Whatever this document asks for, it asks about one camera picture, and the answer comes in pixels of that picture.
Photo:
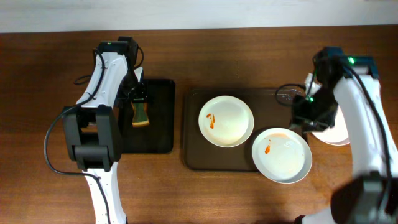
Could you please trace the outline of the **green and yellow sponge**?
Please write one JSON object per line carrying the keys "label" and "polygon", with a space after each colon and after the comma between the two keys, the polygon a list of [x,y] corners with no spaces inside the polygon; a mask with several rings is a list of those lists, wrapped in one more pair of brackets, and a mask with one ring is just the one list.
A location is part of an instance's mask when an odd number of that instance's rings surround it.
{"label": "green and yellow sponge", "polygon": [[131,103],[133,108],[132,126],[140,128],[150,125],[147,114],[147,103]]}

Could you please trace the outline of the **white plate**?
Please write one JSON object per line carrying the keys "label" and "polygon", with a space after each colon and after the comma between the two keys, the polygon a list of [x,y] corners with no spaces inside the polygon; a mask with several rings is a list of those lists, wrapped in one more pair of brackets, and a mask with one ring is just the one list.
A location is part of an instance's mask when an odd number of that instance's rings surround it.
{"label": "white plate", "polygon": [[244,143],[254,130],[250,107],[234,96],[217,96],[207,101],[198,115],[203,137],[218,147],[235,147]]}
{"label": "white plate", "polygon": [[340,107],[336,112],[335,125],[322,132],[312,132],[320,141],[333,146],[344,146],[350,143],[345,119]]}
{"label": "white plate", "polygon": [[312,168],[312,152],[306,140],[285,128],[270,128],[259,133],[251,154],[257,170],[280,184],[299,182]]}

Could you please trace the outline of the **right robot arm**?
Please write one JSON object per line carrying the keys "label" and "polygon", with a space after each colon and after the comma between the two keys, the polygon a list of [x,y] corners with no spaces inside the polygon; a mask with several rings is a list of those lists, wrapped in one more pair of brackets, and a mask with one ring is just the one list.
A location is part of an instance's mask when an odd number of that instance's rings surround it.
{"label": "right robot arm", "polygon": [[295,96],[291,127],[304,132],[335,125],[341,110],[353,158],[353,179],[336,190],[330,206],[296,223],[397,223],[397,147],[381,103],[379,73],[370,56],[324,47],[314,55],[305,96]]}

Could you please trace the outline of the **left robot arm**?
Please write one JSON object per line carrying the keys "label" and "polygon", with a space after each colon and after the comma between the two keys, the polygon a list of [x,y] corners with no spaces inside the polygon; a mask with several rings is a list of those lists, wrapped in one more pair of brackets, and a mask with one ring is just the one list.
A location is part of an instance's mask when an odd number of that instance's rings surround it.
{"label": "left robot arm", "polygon": [[84,94],[63,111],[68,154],[88,183],[96,223],[127,223],[117,178],[123,140],[114,109],[137,103],[144,111],[144,72],[136,62],[141,53],[132,37],[101,42],[93,51],[95,65]]}

